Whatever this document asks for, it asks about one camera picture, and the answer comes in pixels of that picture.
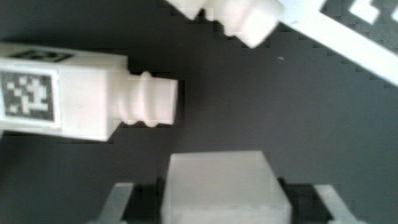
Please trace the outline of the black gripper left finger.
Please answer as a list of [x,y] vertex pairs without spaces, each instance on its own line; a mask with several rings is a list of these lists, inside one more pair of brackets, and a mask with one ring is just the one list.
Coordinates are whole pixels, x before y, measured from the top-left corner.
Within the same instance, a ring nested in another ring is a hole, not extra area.
[[131,182],[113,184],[97,217],[87,224],[154,224],[156,186]]

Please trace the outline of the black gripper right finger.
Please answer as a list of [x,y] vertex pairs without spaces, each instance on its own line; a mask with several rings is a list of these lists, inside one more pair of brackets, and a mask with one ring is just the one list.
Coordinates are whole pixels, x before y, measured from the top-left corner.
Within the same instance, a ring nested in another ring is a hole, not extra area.
[[332,185],[287,183],[279,179],[291,203],[291,224],[367,224],[344,204]]

